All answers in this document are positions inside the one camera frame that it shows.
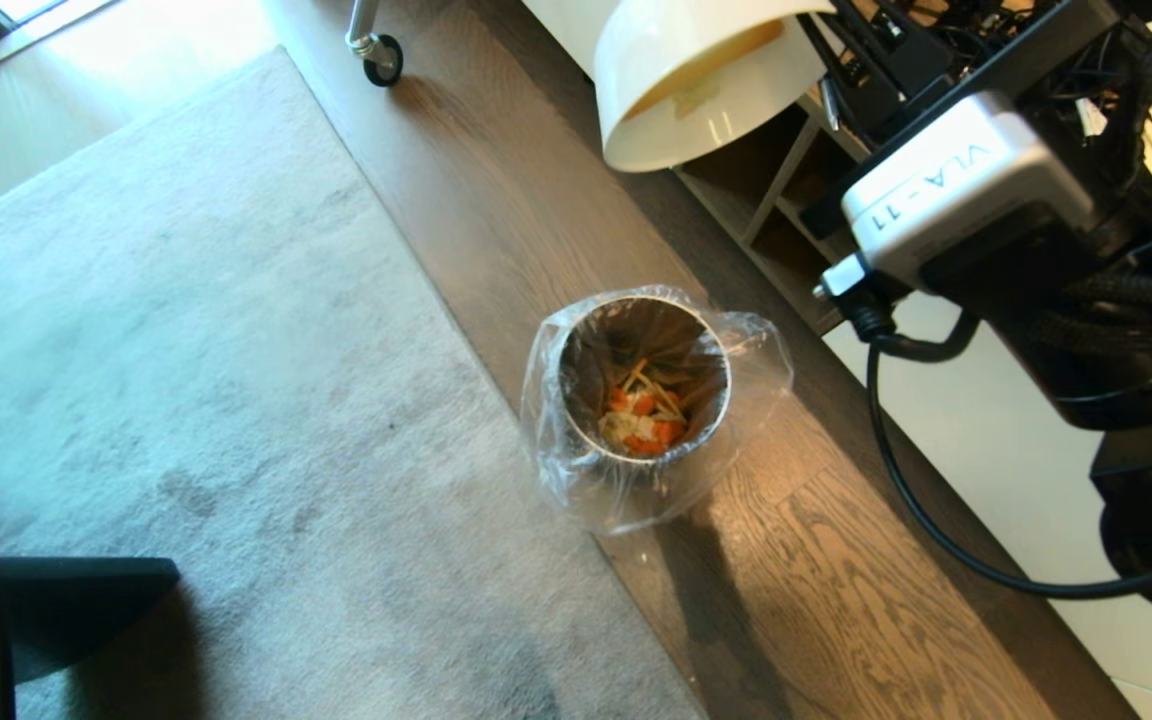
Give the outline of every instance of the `clear plastic liner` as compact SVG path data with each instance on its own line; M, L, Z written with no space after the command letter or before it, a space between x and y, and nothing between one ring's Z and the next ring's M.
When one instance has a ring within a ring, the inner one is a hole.
M613 388L644 366L685 416L685 433L654 457L599 427ZM790 395L793 378L771 320L713 313L667 286L608 291L541 323L522 386L522 427L544 495L593 532L620 535L705 497Z

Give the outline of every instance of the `gray rug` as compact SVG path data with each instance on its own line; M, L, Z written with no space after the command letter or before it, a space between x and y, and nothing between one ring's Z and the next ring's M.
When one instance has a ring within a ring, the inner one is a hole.
M0 552L184 575L21 717L698 715L528 482L281 50L0 199Z

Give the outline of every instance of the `wheel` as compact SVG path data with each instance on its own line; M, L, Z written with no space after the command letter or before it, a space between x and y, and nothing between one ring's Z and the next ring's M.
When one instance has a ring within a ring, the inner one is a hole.
M403 50L401 45L397 45L397 40L387 35L378 35L376 39L385 47L388 47L389 52L394 54L394 65L387 68L384 65L372 63L371 60L364 60L362 61L362 71L366 74L367 79L371 81L371 85L388 88L389 85L394 85L399 77L402 77Z

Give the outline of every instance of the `black chair leg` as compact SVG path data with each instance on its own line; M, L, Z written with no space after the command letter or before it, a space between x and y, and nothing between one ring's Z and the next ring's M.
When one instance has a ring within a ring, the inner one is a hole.
M162 558L0 558L15 682L91 655L177 584Z

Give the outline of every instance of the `lamp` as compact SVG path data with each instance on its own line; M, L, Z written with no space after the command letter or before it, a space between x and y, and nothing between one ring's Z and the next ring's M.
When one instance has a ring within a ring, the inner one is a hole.
M718 150L824 74L794 15L829 0L622 0L594 47L602 158L667 168Z

